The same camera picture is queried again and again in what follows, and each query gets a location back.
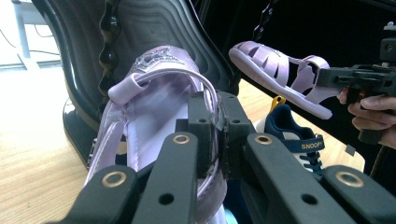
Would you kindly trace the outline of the purple sandal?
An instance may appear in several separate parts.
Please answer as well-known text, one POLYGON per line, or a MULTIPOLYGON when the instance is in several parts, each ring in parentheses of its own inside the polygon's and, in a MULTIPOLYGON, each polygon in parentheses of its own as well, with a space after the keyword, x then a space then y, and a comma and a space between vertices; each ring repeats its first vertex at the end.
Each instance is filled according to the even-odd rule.
POLYGON ((318 85, 319 72, 329 69, 321 57, 290 57, 254 41, 236 44, 229 50, 233 64, 265 89, 320 119, 330 119, 332 111, 320 103, 341 91, 318 85))
POLYGON ((115 163, 122 137, 128 167, 138 172, 156 161, 165 137, 175 130, 178 119, 188 116, 188 101, 198 92, 204 95, 211 128, 209 168, 198 179, 196 223, 227 224, 223 206, 227 185, 219 171, 218 96, 184 49, 159 46, 146 51, 124 80, 110 88, 86 179, 115 163))

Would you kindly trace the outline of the black curtain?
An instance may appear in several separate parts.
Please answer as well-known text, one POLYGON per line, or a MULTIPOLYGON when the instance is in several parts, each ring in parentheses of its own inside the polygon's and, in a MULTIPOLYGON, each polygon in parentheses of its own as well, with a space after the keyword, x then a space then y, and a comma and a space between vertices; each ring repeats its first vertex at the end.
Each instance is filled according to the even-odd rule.
POLYGON ((367 6, 356 0, 198 0, 198 16, 220 51, 227 55, 240 77, 261 91, 277 95, 247 77, 229 57, 229 50, 241 42, 254 41, 296 58, 310 55, 323 58, 330 68, 340 68, 338 95, 320 104, 332 111, 330 119, 320 119, 288 101, 325 131, 347 143, 360 142, 369 147, 378 143, 382 131, 356 129, 354 116, 347 111, 347 84, 357 65, 378 64, 375 47, 379 39, 380 14, 370 15, 367 6))

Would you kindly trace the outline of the black shoe rack red top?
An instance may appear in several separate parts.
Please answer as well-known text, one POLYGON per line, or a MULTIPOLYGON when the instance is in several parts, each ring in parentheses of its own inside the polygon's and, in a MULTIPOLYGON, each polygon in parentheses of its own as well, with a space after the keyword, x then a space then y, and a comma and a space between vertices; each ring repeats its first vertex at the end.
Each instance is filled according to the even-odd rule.
POLYGON ((64 129, 88 161, 106 92, 149 49, 185 49, 219 91, 236 94, 239 78, 207 35, 192 0, 32 0, 61 55, 68 99, 64 129))

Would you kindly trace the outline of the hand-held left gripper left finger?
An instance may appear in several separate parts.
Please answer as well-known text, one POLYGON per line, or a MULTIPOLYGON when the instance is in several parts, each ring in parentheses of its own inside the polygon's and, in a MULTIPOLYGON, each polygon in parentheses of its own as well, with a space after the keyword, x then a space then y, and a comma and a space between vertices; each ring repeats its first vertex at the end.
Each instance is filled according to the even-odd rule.
POLYGON ((202 92, 194 93, 187 103, 187 117, 177 119, 176 131, 194 134, 198 139, 197 175, 204 178, 212 163, 212 123, 202 92))

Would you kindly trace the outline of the white metal stand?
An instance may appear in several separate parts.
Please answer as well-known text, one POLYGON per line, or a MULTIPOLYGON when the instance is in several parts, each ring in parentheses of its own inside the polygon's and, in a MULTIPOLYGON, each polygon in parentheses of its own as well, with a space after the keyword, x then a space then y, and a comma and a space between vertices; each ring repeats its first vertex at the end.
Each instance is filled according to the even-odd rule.
POLYGON ((18 35, 20 38, 18 56, 27 70, 38 70, 39 66, 37 62, 32 59, 30 54, 25 25, 41 25, 46 24, 46 22, 31 0, 10 1, 14 8, 16 24, 18 27, 18 35))

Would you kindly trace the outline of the navy and white sneaker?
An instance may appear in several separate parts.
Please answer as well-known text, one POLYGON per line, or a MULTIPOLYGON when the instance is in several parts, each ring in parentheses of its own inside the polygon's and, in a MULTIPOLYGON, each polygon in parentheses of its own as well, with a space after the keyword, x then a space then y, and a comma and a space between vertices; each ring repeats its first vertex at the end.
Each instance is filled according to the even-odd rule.
POLYGON ((269 113, 255 124, 255 128, 258 133, 269 133, 278 138, 307 172, 316 180, 322 178, 325 168, 319 152, 325 148, 323 136, 300 126, 284 97, 276 96, 272 100, 269 113))

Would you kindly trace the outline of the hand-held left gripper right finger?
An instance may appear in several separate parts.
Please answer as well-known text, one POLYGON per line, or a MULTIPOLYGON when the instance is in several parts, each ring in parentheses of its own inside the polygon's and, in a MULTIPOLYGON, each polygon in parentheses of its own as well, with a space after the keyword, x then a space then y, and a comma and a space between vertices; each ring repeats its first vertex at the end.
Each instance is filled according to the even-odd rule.
POLYGON ((223 129, 221 132, 222 156, 221 170, 226 179, 242 177, 244 163, 244 146, 247 136, 254 128, 238 98, 228 92, 219 92, 220 112, 223 129))

